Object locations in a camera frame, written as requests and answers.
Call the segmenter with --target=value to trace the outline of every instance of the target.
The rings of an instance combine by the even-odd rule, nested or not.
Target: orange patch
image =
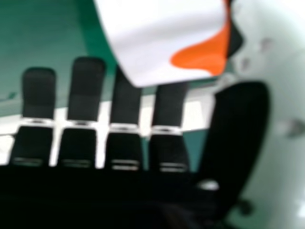
[[[230,35],[229,9],[227,12],[227,22],[216,36],[178,51],[171,58],[171,63],[180,68],[203,69],[213,76],[222,74]]]

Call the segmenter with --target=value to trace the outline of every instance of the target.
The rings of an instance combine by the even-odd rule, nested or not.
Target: white and orange object
[[[95,0],[103,31],[137,87],[223,73],[226,0]]]

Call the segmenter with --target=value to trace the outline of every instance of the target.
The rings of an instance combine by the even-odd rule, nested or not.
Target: orange stripe
[[[180,68],[203,69],[213,76],[222,74],[226,64],[230,35],[229,9],[227,14],[227,22],[216,36],[178,51],[171,58],[171,63]]]

